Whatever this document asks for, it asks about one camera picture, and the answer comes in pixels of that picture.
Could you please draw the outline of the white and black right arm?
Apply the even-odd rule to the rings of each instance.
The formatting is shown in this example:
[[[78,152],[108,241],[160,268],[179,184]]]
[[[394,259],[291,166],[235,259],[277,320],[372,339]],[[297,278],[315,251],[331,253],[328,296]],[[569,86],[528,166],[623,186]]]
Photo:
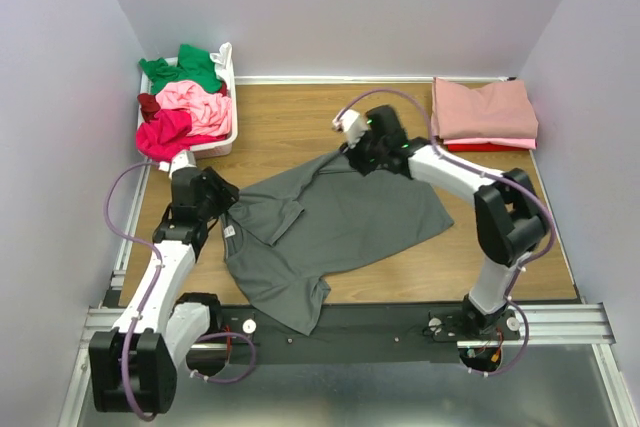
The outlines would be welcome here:
[[[431,139],[410,139],[393,107],[365,115],[349,109],[333,120],[345,135],[341,152],[359,173],[377,168],[435,185],[474,208],[477,242],[484,254],[480,275],[462,301],[467,335],[481,335],[498,324],[507,308],[517,272],[534,259],[553,221],[521,169],[499,171],[452,155]]]

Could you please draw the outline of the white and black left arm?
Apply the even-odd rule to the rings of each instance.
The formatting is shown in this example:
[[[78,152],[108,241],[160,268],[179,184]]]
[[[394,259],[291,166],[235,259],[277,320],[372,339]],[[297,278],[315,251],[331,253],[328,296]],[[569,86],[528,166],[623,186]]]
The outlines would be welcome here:
[[[213,294],[179,296],[218,220],[239,190],[213,168],[188,165],[171,174],[171,201],[147,247],[148,267],[113,326],[93,335],[88,354],[100,412],[131,412],[150,422],[171,407],[177,371],[191,345],[221,329]]]

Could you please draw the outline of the dark grey t shirt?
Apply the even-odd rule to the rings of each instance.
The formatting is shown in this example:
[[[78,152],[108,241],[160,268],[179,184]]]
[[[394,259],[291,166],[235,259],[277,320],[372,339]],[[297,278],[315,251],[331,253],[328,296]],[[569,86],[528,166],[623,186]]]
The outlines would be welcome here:
[[[337,152],[241,190],[223,216],[225,263],[249,302],[310,335],[325,278],[402,252],[453,226],[433,188],[386,170],[366,176]]]

